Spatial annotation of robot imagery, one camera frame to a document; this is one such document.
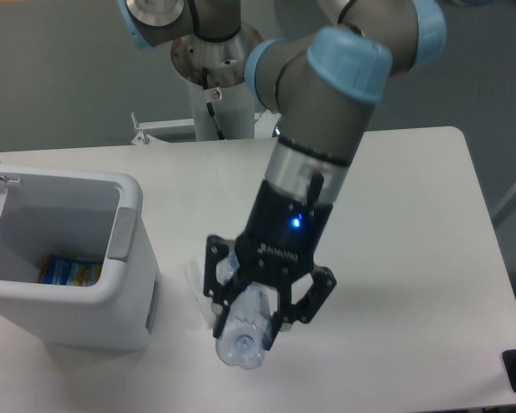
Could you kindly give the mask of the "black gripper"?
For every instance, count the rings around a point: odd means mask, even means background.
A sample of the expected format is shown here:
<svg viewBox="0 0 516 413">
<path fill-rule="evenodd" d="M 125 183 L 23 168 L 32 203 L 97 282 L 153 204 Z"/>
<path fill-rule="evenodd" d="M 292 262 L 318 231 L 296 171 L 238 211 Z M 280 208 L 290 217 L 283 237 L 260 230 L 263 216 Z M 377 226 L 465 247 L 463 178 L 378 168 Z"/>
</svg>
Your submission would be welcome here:
<svg viewBox="0 0 516 413">
<path fill-rule="evenodd" d="M 314 263 L 316 247 L 333 209 L 331 204 L 319 202 L 323 184 L 322 178 L 313 178 L 304 198 L 295 200 L 264 180 L 236 247 L 233 240 L 207 237 L 204 294 L 213 301 L 214 337 L 221 337 L 230 306 L 251 282 L 277 292 L 277 309 L 271 316 L 269 338 L 263 343 L 266 351 L 272 349 L 286 326 L 308 324 L 321 309 L 337 284 L 330 268 Z M 292 285 L 307 274 L 311 285 L 293 303 Z"/>
</svg>

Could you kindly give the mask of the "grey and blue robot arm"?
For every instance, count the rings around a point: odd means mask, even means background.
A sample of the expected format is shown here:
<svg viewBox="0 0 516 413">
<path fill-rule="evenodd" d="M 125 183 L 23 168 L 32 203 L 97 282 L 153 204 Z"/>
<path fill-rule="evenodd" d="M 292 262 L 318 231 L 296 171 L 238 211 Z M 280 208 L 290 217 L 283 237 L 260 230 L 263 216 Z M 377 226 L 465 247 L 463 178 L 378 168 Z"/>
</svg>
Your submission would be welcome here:
<svg viewBox="0 0 516 413">
<path fill-rule="evenodd" d="M 262 342 L 307 324 L 335 277 L 314 253 L 387 79 L 435 60 L 447 26 L 435 1 L 323 1 L 331 23 L 301 40 L 260 43 L 244 80 L 282 127 L 243 232 L 206 240 L 204 294 L 217 311 L 213 335 L 244 290 L 274 289 L 278 307 Z"/>
</svg>

